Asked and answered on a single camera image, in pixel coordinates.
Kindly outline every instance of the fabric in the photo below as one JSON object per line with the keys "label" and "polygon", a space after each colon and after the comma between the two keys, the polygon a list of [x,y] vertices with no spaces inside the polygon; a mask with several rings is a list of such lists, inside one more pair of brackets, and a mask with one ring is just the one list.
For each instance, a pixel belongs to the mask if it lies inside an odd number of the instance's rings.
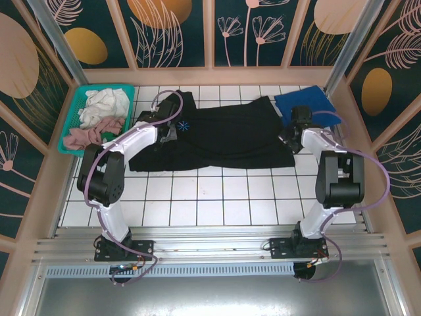
{"label": "fabric", "polygon": [[[263,169],[293,167],[291,150],[278,135],[282,122],[268,97],[249,104],[196,109],[190,92],[180,92],[184,106],[177,140],[155,143],[130,160],[131,171],[184,171],[208,166]],[[180,104],[175,94],[167,100]],[[138,120],[147,112],[142,112]],[[182,129],[180,124],[189,128]]]}
{"label": "fabric", "polygon": [[[276,106],[282,113],[282,122],[288,125],[291,122],[291,110],[298,105],[307,105],[312,112],[331,111],[336,112],[334,106],[330,103],[324,92],[318,87],[313,86],[300,91],[289,92],[283,95],[275,96]],[[341,120],[329,114],[314,115],[312,121],[322,127],[331,127],[339,124]]]}
{"label": "fabric", "polygon": [[63,138],[63,144],[69,150],[85,149],[89,144],[102,144],[101,134],[105,132],[119,135],[124,124],[124,118],[105,117],[92,128],[82,130],[71,128],[70,135]]}
{"label": "fabric", "polygon": [[86,95],[86,106],[78,112],[80,128],[94,127],[104,117],[127,117],[130,101],[122,89],[89,90]]}

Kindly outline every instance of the flower illustration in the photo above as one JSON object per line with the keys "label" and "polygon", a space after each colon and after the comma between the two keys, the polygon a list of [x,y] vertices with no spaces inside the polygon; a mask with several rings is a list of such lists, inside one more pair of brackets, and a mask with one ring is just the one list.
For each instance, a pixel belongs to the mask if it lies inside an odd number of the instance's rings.
{"label": "flower illustration", "polygon": [[[13,133],[11,133],[8,139],[4,131],[0,132],[0,171],[5,171],[5,172],[12,171],[13,173],[21,176],[22,178],[25,178],[26,180],[35,182],[34,179],[31,179],[30,177],[25,176],[24,174],[13,169],[13,161],[14,161],[14,158],[16,157],[16,152],[18,151],[18,144],[19,144],[19,137],[17,135],[14,135]],[[8,186],[7,184],[4,184],[2,182],[0,182],[0,187],[5,188],[14,193],[20,194],[27,198],[31,196],[30,194],[27,194],[26,192],[23,192],[21,190]]]}
{"label": "flower illustration", "polygon": [[263,24],[261,16],[253,19],[253,31],[257,43],[256,66],[259,65],[260,45],[285,40],[285,32],[282,32],[283,28],[282,16],[280,18],[269,17]]}
{"label": "flower illustration", "polygon": [[247,66],[247,35],[249,33],[249,21],[251,9],[258,7],[274,7],[276,5],[285,5],[289,0],[245,0],[245,4],[249,7],[247,18],[245,21],[245,37],[244,37],[244,66]]}
{"label": "flower illustration", "polygon": [[226,21],[225,18],[219,18],[218,25],[222,36],[224,36],[226,60],[228,61],[228,66],[231,66],[226,39],[231,36],[241,35],[244,33],[244,29],[240,28],[241,23],[238,20],[238,16],[236,18],[227,18]]}

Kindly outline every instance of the laundry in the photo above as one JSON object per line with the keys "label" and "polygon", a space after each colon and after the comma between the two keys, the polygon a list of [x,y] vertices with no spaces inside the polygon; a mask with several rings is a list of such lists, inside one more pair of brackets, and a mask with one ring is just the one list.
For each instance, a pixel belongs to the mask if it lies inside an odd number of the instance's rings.
{"label": "laundry", "polygon": [[[191,92],[178,93],[184,106],[176,122],[176,140],[146,147],[130,160],[131,171],[295,166],[290,148],[278,137],[283,125],[268,97],[248,104],[196,109]],[[166,99],[180,104],[175,94]],[[138,120],[147,113],[142,112]]]}
{"label": "laundry", "polygon": [[86,106],[78,112],[80,128],[94,127],[105,117],[127,117],[130,101],[123,89],[89,90],[86,95]]}
{"label": "laundry", "polygon": [[85,149],[89,144],[102,144],[103,134],[106,134],[107,141],[110,141],[108,133],[119,135],[124,124],[124,118],[105,117],[94,127],[88,129],[71,128],[70,135],[63,138],[63,144],[69,150]]}

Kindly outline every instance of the pink cloth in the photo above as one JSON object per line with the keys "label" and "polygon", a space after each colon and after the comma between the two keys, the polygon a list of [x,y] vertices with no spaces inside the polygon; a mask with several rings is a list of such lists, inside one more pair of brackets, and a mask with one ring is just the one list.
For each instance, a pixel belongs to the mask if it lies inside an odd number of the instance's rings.
{"label": "pink cloth", "polygon": [[82,130],[81,128],[71,128],[70,135],[63,138],[63,144],[69,150],[85,149],[89,144],[101,144],[101,134],[111,132],[118,135],[123,127],[124,118],[105,117],[94,127]]}

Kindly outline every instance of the black garment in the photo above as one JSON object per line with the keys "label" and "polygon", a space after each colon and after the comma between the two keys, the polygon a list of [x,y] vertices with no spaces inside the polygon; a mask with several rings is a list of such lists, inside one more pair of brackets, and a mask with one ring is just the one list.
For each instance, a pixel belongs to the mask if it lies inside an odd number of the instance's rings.
{"label": "black garment", "polygon": [[[188,123],[188,130],[177,128],[177,140],[146,147],[130,160],[131,171],[295,166],[291,150],[278,138],[282,122],[268,97],[249,104],[196,109],[191,92],[178,93],[184,101],[178,122]],[[175,94],[167,100],[180,104]]]}

